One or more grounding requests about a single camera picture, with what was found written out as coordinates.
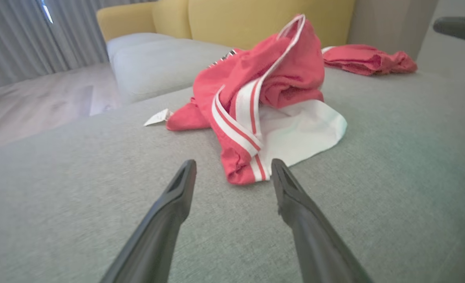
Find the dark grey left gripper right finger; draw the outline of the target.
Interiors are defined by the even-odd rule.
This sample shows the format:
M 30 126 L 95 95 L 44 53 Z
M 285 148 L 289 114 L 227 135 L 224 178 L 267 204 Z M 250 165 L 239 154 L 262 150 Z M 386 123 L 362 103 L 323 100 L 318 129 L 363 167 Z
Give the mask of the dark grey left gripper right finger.
M 281 159 L 272 176 L 278 213 L 291 228 L 305 283 L 370 283 L 372 279 Z

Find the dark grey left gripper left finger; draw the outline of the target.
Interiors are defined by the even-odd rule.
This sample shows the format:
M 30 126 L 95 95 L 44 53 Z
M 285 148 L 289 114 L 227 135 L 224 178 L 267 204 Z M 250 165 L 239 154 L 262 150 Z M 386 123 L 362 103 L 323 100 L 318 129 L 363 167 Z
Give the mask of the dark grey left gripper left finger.
M 184 161 L 105 272 L 102 283 L 168 281 L 180 227 L 190 213 L 196 175 L 196 161 Z

